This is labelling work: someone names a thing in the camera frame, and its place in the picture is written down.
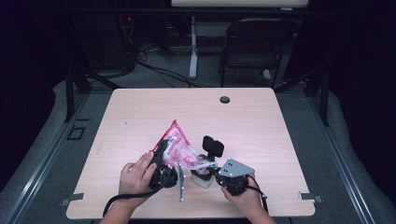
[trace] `person's left hand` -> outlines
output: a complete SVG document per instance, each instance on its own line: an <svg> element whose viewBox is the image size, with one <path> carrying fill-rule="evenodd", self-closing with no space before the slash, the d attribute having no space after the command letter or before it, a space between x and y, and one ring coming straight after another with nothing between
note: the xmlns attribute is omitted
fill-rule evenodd
<svg viewBox="0 0 396 224"><path fill-rule="evenodd" d="M119 194L139 194L151 191L149 181L154 174L156 164L151 163L153 152L145 153L136 163L124 165L120 175ZM127 205L134 211L140 204L148 198L132 198L125 200Z"/></svg>

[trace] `office chair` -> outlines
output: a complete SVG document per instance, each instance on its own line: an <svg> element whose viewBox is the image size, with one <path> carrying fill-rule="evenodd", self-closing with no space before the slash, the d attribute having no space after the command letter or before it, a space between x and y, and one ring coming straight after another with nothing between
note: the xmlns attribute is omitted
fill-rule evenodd
<svg viewBox="0 0 396 224"><path fill-rule="evenodd" d="M221 87L227 67L275 70L270 85L273 89L285 45L298 33L298 27L297 21L279 19L246 18L233 22L225 35L219 66Z"/></svg>

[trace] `desk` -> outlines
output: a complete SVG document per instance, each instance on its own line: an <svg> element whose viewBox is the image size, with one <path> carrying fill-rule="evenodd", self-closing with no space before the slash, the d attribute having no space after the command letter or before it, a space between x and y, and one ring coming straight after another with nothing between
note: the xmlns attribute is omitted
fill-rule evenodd
<svg viewBox="0 0 396 224"><path fill-rule="evenodd" d="M307 4L308 0L172 0L172 7L278 7L289 10L293 7L306 7ZM192 17L190 79L196 79L197 76L198 54L195 29L195 17Z"/></svg>
<svg viewBox="0 0 396 224"><path fill-rule="evenodd" d="M219 98L227 96L230 103ZM69 218L101 218L107 201L118 193L124 164L137 161L153 149L176 119L198 154L205 135L225 148L218 164L228 158L256 170L256 179L268 196L273 217L312 216L314 205L298 193L308 192L288 129L271 89L118 89L113 92L75 194ZM178 187L162 189L133 214L133 218L242 217L214 182L204 189L184 171L184 201Z"/></svg>

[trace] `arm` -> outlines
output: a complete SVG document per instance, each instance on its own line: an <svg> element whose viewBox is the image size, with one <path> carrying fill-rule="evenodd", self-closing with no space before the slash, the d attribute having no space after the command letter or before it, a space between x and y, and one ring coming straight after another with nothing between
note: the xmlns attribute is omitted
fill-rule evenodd
<svg viewBox="0 0 396 224"><path fill-rule="evenodd" d="M138 194L149 192L149 181L156 164L151 165L153 153L144 154L136 163L126 164L121 171L119 194ZM148 198L133 198L115 201L100 223L128 223L134 210Z"/></svg>
<svg viewBox="0 0 396 224"><path fill-rule="evenodd" d="M258 186L254 181L249 178L248 184L251 187L257 188ZM268 213L262 207L262 201L260 193L248 189L244 193L238 196L233 196L225 188L221 188L224 193L224 197L235 204L239 211L244 214L247 219L253 224L274 224L274 220L268 215Z"/></svg>

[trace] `plastic bag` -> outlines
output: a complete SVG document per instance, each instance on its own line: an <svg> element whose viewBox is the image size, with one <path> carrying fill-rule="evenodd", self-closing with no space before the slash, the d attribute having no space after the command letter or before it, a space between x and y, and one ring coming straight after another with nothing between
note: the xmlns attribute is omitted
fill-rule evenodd
<svg viewBox="0 0 396 224"><path fill-rule="evenodd" d="M190 169L199 162L195 150L176 120L172 122L171 127L161 139L168 139L168 147L163 153L163 164L169 167L177 167L180 164L182 169Z"/></svg>

